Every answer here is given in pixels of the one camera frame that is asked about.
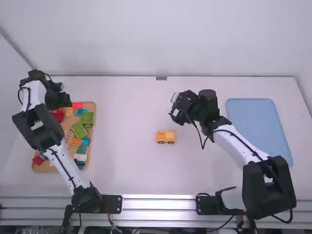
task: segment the yellow toy car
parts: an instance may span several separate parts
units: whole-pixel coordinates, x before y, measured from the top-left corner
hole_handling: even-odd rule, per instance
[[[158,144],[163,144],[165,142],[173,144],[176,142],[176,133],[174,131],[158,131],[156,142]]]

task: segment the white robotic arm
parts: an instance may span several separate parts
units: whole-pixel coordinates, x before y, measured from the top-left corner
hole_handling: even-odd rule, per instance
[[[35,109],[36,106],[45,105],[45,95],[47,90],[40,80],[29,81],[20,89],[23,90],[24,98],[19,116],[23,114],[26,116],[26,113],[30,114],[31,110]],[[38,120],[34,122],[31,130],[40,131],[40,128],[42,127],[42,121]],[[74,195],[74,189],[79,186],[82,186],[84,189],[90,187],[90,181],[82,176],[82,173],[73,161],[73,158],[69,155],[63,139],[59,145],[50,145],[46,149],[41,149],[41,151],[54,163],[54,166],[67,184],[71,195]]]
[[[28,74],[29,77],[22,79],[19,84],[19,100],[20,91],[24,93],[23,102],[20,100],[22,109],[12,116],[12,121],[28,144],[54,163],[69,188],[72,204],[65,209],[62,233],[67,232],[73,212],[107,213],[108,216],[109,213],[119,214],[122,196],[101,195],[83,176],[67,151],[61,125],[50,113],[72,106],[69,95],[62,90],[63,84],[47,80],[42,71],[33,70]]]
[[[197,196],[199,215],[249,215],[260,219],[296,207],[296,197],[286,160],[270,156],[248,142],[225,117],[220,115],[214,90],[175,93],[169,115],[181,126],[192,124],[213,143],[224,149],[243,169],[242,188],[217,191],[215,196]]]

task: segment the aluminum rail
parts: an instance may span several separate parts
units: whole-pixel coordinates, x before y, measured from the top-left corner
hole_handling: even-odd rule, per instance
[[[221,226],[229,216],[197,215],[194,195],[123,195],[121,214],[113,214],[114,223],[121,227],[205,227]],[[0,196],[0,225],[61,225],[69,197]],[[288,219],[289,212],[277,216]],[[82,225],[110,226],[106,214],[82,214]],[[272,217],[256,222],[258,228],[308,229],[312,225],[312,200],[298,200],[291,224]],[[71,225],[79,225],[74,214]],[[225,227],[234,228],[235,220]]]

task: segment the blue mat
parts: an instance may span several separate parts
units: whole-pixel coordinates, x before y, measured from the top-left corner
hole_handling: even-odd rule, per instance
[[[271,156],[281,155],[293,166],[293,157],[274,105],[266,98],[231,98],[226,101],[228,118],[254,146]]]

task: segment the wooden board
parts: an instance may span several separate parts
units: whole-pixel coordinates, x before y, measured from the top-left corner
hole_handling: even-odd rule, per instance
[[[91,102],[91,101],[84,102],[83,103],[83,108],[87,109],[89,112],[94,112],[94,124],[93,124],[93,127],[92,128],[87,128],[87,131],[89,132],[88,137],[91,138],[91,141],[90,141],[90,145],[87,147],[87,151],[86,151],[86,154],[88,155],[88,158],[87,158],[86,164],[83,166],[83,170],[85,170],[88,167],[89,161],[90,161],[90,158],[91,158],[91,144],[92,144],[93,129],[95,127],[96,104],[94,102]],[[81,119],[81,116],[71,116],[71,117],[65,116],[64,121],[61,123],[61,126],[62,126],[64,132],[70,130],[71,126],[74,123],[80,121],[80,119]],[[67,150],[68,150],[69,154],[72,157],[74,157],[74,154],[76,153],[77,148],[78,148],[78,146],[73,146],[73,145],[70,145],[68,147]],[[41,165],[37,165],[35,163],[32,163],[32,169],[33,169],[34,172],[38,172],[38,173],[58,172],[56,167],[50,166],[50,161],[49,160],[45,160]]]

